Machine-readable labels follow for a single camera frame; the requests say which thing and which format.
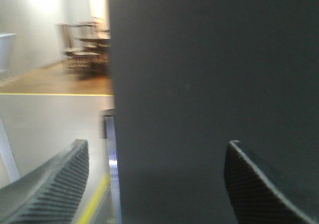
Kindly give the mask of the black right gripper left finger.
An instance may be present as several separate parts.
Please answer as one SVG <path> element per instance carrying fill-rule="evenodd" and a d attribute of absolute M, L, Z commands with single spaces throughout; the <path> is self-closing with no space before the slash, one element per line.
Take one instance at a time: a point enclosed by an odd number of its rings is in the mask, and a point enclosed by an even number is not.
<path fill-rule="evenodd" d="M 88 176 L 88 142 L 77 139 L 38 168 L 1 188 L 0 222 L 70 224 Z"/>

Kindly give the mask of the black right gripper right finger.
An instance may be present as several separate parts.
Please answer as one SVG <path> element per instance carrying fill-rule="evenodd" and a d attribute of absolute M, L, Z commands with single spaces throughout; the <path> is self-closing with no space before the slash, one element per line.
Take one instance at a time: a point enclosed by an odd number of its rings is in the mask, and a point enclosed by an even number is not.
<path fill-rule="evenodd" d="M 227 145 L 224 182 L 240 224 L 319 222 L 319 192 L 290 179 L 238 140 Z"/>

